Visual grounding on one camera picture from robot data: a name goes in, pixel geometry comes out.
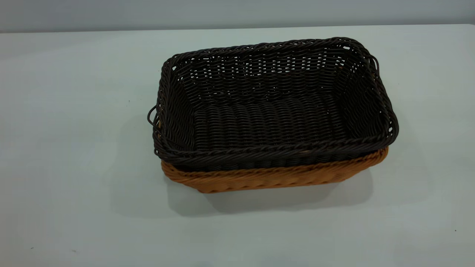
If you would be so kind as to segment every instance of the black wicker basket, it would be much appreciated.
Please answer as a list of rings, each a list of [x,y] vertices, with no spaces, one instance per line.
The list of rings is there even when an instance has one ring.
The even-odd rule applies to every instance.
[[[149,122],[155,153],[195,171],[352,159],[399,130],[377,60],[350,38],[174,55]]]

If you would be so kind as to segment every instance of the table surface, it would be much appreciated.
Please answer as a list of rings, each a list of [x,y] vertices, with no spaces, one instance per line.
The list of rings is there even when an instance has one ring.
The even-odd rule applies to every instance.
[[[345,36],[400,133],[339,184],[205,195],[164,177],[146,114],[175,53]],[[0,34],[3,267],[473,267],[475,26]]]

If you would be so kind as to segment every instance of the brown wicker basket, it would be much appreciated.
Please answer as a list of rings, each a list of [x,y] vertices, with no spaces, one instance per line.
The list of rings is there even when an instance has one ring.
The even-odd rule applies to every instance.
[[[155,153],[188,171],[349,160],[399,130],[376,58],[339,37],[174,55],[154,109]]]
[[[386,158],[388,147],[367,156],[296,167],[260,168],[213,172],[184,172],[162,161],[161,167],[172,181],[202,193],[315,185],[344,181]]]

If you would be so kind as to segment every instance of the white table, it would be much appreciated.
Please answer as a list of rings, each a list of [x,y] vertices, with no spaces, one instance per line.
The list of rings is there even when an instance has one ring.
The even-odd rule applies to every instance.
[[[340,183],[204,195],[146,114],[175,53],[357,39],[400,124]],[[0,34],[2,267],[475,266],[475,26]]]

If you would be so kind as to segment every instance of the basket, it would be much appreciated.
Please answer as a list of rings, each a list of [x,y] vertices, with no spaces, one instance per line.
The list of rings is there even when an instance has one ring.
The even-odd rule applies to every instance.
[[[348,160],[399,131],[377,60],[350,38],[174,55],[149,122],[155,154],[188,171]]]
[[[380,163],[387,154],[388,148],[384,148],[349,161],[251,170],[184,172],[164,161],[161,167],[172,181],[195,188],[202,193],[217,193],[341,182]]]

